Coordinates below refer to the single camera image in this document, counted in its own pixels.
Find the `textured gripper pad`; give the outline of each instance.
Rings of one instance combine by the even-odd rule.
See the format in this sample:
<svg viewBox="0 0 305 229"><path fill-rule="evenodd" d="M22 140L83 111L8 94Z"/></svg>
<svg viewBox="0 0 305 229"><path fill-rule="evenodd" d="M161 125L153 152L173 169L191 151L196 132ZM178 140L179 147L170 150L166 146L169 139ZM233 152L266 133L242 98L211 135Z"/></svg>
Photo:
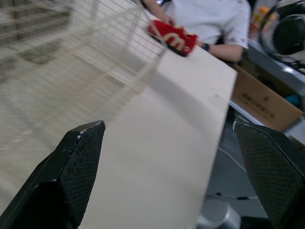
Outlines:
<svg viewBox="0 0 305 229"><path fill-rule="evenodd" d="M280 227L303 179L266 134L242 125L236 132L251 184L270 221Z"/></svg>
<svg viewBox="0 0 305 229"><path fill-rule="evenodd" d="M81 224L99 164L103 130L93 127L80 133L69 161L59 176L69 218L75 226Z"/></svg>

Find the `wristwatch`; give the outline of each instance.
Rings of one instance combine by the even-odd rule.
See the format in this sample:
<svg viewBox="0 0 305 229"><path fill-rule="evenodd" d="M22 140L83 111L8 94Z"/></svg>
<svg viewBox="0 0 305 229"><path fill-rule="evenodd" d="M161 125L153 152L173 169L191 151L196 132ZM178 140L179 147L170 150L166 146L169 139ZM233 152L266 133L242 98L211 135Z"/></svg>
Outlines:
<svg viewBox="0 0 305 229"><path fill-rule="evenodd" d="M203 45L201 46L201 48L203 48L204 50L206 50L207 52L209 52L210 50L210 45L207 43L203 43Z"/></svg>

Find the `white t-shirt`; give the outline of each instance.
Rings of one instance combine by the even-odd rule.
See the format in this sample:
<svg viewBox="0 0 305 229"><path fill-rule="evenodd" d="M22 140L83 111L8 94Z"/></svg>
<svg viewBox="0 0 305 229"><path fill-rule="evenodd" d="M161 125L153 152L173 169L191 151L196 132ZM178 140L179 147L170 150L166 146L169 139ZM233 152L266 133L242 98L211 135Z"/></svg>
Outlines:
<svg viewBox="0 0 305 229"><path fill-rule="evenodd" d="M223 35L225 44L248 48L251 9L247 0L172 0L164 10L202 42L215 44Z"/></svg>

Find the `silver cylinder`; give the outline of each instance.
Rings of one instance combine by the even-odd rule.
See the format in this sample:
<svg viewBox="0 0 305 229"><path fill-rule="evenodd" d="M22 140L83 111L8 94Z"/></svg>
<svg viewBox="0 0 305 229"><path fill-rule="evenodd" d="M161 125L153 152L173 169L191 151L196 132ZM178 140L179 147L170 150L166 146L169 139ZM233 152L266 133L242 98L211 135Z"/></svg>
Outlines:
<svg viewBox="0 0 305 229"><path fill-rule="evenodd" d="M225 201L207 198L197 221L198 229L240 229L241 217Z"/></svg>

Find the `person's hand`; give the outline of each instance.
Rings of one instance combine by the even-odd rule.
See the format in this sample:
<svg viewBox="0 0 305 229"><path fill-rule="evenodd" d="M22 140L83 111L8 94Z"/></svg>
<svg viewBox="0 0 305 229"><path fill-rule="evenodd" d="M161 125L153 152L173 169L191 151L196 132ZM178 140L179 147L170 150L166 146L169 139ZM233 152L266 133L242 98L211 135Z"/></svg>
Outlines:
<svg viewBox="0 0 305 229"><path fill-rule="evenodd" d="M175 26L176 25L176 21L174 20L174 18L168 16L166 13L161 12L159 15L155 15L159 20L163 21L166 24Z"/></svg>

